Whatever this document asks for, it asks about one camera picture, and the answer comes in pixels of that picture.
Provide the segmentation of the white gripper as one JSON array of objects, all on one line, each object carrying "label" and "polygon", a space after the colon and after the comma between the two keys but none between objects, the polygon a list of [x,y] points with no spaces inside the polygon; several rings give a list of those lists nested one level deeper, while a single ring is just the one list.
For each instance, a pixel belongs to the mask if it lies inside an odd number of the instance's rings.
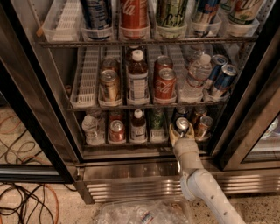
[{"label": "white gripper", "polygon": [[203,169],[199,148],[193,139],[193,125],[190,122],[188,124],[186,136],[189,138],[179,138],[179,133],[172,126],[169,127],[171,145],[174,146],[173,152],[182,172],[194,172],[195,170]]}]

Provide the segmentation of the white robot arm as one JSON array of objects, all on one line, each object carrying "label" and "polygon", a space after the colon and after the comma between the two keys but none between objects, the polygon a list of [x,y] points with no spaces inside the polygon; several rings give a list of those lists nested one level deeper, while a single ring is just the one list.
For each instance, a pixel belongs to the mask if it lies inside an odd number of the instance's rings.
[{"label": "white robot arm", "polygon": [[199,147],[192,135],[181,137],[169,126],[172,151],[178,161],[181,191],[189,201],[202,199],[219,224],[246,224],[228,201],[214,176],[204,168]]}]

